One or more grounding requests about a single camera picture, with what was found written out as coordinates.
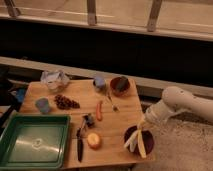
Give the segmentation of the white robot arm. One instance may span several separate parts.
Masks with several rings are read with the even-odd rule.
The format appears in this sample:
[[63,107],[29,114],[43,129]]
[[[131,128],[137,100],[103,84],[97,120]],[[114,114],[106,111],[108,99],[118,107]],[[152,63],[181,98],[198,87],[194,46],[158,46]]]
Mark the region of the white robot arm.
[[162,91],[161,99],[146,109],[140,126],[149,129],[185,112],[213,123],[213,100],[195,96],[177,86],[167,87]]

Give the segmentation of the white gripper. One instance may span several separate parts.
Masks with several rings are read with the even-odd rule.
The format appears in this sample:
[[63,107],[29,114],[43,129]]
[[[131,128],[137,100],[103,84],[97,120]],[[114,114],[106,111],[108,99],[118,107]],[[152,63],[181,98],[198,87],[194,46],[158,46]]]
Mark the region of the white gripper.
[[152,125],[162,125],[174,114],[162,100],[150,105],[145,111],[145,120]]

